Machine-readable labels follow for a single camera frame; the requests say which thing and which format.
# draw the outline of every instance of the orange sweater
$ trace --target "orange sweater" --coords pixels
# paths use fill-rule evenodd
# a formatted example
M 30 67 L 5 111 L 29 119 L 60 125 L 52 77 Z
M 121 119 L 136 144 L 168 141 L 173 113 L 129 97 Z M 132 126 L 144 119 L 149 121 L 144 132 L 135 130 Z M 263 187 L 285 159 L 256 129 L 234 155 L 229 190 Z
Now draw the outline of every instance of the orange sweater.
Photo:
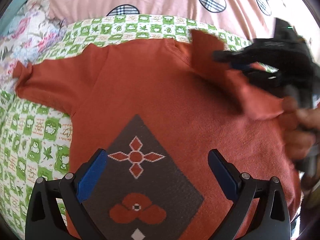
M 207 163 L 212 148 L 240 172 L 279 177 L 295 215 L 299 177 L 270 119 L 279 100 L 212 62 L 215 49 L 223 44 L 193 32 L 193 44 L 89 45 L 77 57 L 14 70 L 19 97 L 70 115 L 71 172 L 106 149 L 105 171 L 83 204 L 107 239 L 208 239 L 231 206 Z M 76 236 L 70 221 L 68 229 Z

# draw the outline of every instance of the bed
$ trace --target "bed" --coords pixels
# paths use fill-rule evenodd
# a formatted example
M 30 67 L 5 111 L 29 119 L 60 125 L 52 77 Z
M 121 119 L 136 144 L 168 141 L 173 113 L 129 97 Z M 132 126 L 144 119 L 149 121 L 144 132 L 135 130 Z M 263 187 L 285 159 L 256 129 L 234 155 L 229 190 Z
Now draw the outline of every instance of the bed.
M 12 70 L 18 60 L 27 64 L 74 57 L 90 43 L 103 47 L 161 38 L 190 42 L 190 29 L 215 35 L 225 49 L 237 51 L 252 38 L 271 37 L 274 18 L 286 17 L 281 0 L 86 1 L 28 0 L 2 29 L 0 213 L 21 239 L 36 178 L 61 179 L 68 172 L 72 123 L 62 112 L 15 95 Z M 62 201 L 59 208 L 67 222 Z

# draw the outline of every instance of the white diamond motif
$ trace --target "white diamond motif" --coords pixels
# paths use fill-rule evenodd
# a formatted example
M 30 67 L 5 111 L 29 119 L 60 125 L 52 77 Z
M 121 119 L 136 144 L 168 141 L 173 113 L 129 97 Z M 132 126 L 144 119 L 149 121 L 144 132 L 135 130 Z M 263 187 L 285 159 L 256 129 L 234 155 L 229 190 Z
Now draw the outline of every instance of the white diamond motif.
M 137 229 L 133 232 L 133 234 L 132 234 L 131 237 L 133 238 L 133 240 L 143 240 L 143 238 L 145 238 L 144 234 L 141 233 L 141 231 L 139 230 L 139 228 L 137 228 Z

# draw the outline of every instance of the flower pattern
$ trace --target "flower pattern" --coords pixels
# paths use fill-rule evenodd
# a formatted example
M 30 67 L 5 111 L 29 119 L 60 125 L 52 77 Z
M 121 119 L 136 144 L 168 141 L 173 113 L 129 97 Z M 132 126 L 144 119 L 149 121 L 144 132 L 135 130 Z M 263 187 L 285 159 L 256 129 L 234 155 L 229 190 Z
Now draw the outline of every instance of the flower pattern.
M 14 34 L 12 34 L 11 38 L 12 39 L 19 38 L 20 35 L 23 34 L 24 31 L 26 30 L 26 28 L 28 27 L 29 23 L 30 23 L 30 17 L 23 18 L 19 22 L 19 25 L 18 25 L 16 31 L 14 32 Z
M 46 48 L 52 45 L 57 37 L 59 36 L 59 32 L 51 32 L 46 35 L 39 43 L 38 43 L 38 52 L 43 52 Z
M 129 193 L 121 204 L 116 204 L 110 209 L 111 219 L 120 224 L 128 224 L 139 219 L 148 225 L 156 225 L 163 222 L 167 213 L 158 205 L 140 193 Z

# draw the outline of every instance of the screw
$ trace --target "screw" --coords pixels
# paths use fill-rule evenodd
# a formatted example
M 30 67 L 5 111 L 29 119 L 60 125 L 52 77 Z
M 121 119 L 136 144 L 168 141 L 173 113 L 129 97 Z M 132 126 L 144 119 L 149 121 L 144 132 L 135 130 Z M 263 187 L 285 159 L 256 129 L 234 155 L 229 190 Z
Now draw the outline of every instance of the screw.
M 277 177 L 272 177 L 273 182 L 279 183 L 279 179 Z
M 73 178 L 73 174 L 72 173 L 67 173 L 64 177 L 66 179 L 72 179 Z
M 241 176 L 244 179 L 250 179 L 250 175 L 248 173 L 246 173 L 246 172 L 242 173 Z
M 41 183 L 42 181 L 43 181 L 43 178 L 42 178 L 42 177 L 39 177 L 39 178 L 36 180 L 37 183 Z

